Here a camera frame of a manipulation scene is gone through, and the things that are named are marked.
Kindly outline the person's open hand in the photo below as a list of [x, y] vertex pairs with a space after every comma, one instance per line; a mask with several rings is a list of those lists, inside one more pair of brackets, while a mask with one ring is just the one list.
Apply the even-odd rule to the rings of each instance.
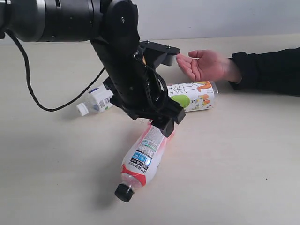
[[176, 57], [181, 71], [193, 82], [229, 81], [239, 83], [242, 75], [236, 64], [229, 58], [213, 50], [194, 50], [188, 56]]

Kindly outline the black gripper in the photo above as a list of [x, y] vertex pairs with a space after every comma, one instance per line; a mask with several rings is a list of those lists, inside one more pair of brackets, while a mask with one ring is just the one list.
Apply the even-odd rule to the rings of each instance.
[[185, 112], [168, 96], [166, 82], [157, 68], [151, 68], [144, 62], [140, 43], [91, 40], [109, 76], [104, 85], [113, 93], [111, 103], [133, 120], [152, 120], [151, 125], [168, 138], [174, 131], [174, 123], [180, 124]]

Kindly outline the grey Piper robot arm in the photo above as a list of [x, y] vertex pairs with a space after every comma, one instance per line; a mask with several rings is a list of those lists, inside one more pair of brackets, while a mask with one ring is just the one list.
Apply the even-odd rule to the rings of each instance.
[[104, 86], [110, 102], [130, 118], [151, 120], [165, 137], [185, 112], [168, 96], [156, 69], [171, 66], [176, 47], [140, 41], [138, 7], [129, 0], [3, 0], [0, 37], [11, 37], [30, 73], [21, 42], [89, 41], [108, 73]]

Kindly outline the black sleeved forearm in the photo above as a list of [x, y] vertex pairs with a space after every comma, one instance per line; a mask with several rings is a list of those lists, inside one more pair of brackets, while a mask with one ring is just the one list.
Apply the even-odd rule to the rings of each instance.
[[241, 72], [235, 90], [259, 90], [289, 96], [300, 95], [300, 49], [261, 54], [234, 53], [230, 58]]

